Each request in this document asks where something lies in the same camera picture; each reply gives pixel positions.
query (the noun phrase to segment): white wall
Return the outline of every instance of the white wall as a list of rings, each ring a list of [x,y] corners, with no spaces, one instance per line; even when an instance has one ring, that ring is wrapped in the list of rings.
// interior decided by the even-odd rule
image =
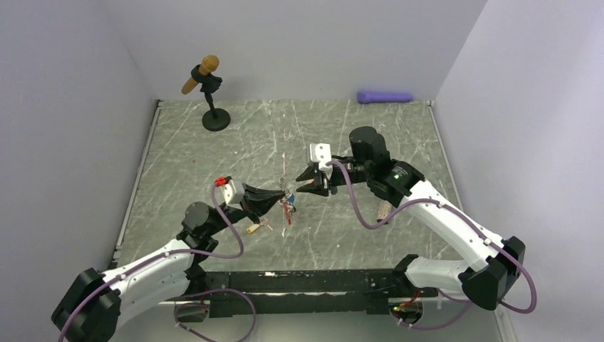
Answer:
[[[152,119],[96,0],[0,5],[0,341],[56,341],[51,313],[105,268]]]
[[[210,53],[216,98],[436,97],[486,0],[105,0],[163,99]]]
[[[603,56],[601,0],[490,0],[437,96],[464,208],[527,244],[520,341],[604,334]]]

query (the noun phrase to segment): purple cylinder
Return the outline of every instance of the purple cylinder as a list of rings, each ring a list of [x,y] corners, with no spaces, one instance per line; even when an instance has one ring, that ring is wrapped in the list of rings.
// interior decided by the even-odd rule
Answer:
[[[357,102],[409,102],[413,100],[413,95],[409,93],[374,93],[371,91],[359,91],[357,93]]]

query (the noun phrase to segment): marble surface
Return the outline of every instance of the marble surface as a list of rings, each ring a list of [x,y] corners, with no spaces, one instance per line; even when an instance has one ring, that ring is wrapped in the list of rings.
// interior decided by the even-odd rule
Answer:
[[[163,246],[181,230],[187,206],[212,203],[211,182],[231,175],[254,187],[277,189],[284,177],[291,191],[306,167],[305,146],[330,143],[332,153],[349,155],[348,133],[371,125],[384,135],[393,158],[414,165],[457,204],[452,180],[425,103],[376,103],[354,100],[216,101],[231,113],[231,125],[212,133],[202,127],[205,102],[165,101],[143,168],[124,235],[119,264],[128,264]],[[374,220],[380,200],[356,185],[360,211]],[[241,258],[209,258],[208,271],[362,269],[393,267],[406,254],[460,259],[444,240],[407,213],[382,229],[369,231],[357,221],[345,188],[330,197],[296,195],[297,213],[287,225],[282,208],[266,216],[274,228],[245,229],[236,224],[245,253]],[[216,252],[238,250],[226,229],[215,236]]]

